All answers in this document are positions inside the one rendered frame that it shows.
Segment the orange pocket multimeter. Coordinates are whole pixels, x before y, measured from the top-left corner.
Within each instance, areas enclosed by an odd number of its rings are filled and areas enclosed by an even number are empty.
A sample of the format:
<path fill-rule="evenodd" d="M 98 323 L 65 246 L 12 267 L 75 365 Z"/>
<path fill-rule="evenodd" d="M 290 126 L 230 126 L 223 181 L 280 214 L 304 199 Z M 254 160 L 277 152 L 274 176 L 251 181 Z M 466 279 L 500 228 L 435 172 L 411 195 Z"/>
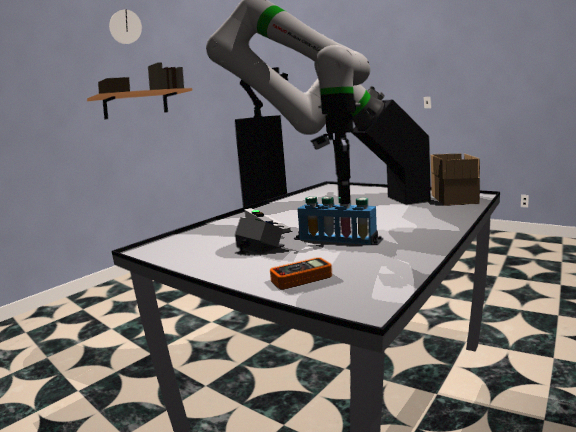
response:
<path fill-rule="evenodd" d="M 270 269 L 271 282 L 287 289 L 332 277 L 332 265 L 322 258 L 313 258 Z"/>

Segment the blue test tube rack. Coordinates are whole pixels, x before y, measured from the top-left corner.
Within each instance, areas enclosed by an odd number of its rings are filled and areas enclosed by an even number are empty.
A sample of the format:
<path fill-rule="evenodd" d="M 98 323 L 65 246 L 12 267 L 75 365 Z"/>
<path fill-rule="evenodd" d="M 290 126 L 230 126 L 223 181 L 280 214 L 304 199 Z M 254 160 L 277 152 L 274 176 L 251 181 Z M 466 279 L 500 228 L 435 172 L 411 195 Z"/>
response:
<path fill-rule="evenodd" d="M 316 207 L 305 204 L 297 210 L 300 240 L 371 245 L 371 235 L 377 230 L 376 206 L 368 206 L 367 209 L 364 209 L 364 207 L 350 204 L 350 208 L 346 209 L 346 206 L 334 205 L 333 203 L 333 207 L 329 208 L 329 205 L 318 204 L 317 202 Z M 308 231 L 307 216 L 317 216 L 318 233 L 315 236 L 312 236 Z M 334 217 L 335 234 L 331 237 L 328 237 L 324 232 L 324 216 Z M 340 217 L 351 218 L 352 235 L 348 238 L 341 235 Z M 369 242 L 368 236 L 364 240 L 357 236 L 357 218 L 368 218 Z"/>

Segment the white button panel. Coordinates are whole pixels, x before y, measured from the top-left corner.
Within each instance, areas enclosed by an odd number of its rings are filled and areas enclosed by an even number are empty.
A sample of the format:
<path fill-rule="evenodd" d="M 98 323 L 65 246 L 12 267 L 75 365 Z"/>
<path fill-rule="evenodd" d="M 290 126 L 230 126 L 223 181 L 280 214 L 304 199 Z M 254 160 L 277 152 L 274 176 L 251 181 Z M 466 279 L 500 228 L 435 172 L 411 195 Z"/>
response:
<path fill-rule="evenodd" d="M 269 221 L 240 217 L 235 232 L 236 247 L 240 246 L 240 251 L 235 253 L 239 255 L 248 253 L 243 250 L 246 249 L 263 254 L 285 246 L 279 243 L 283 229 L 273 224 Z"/>

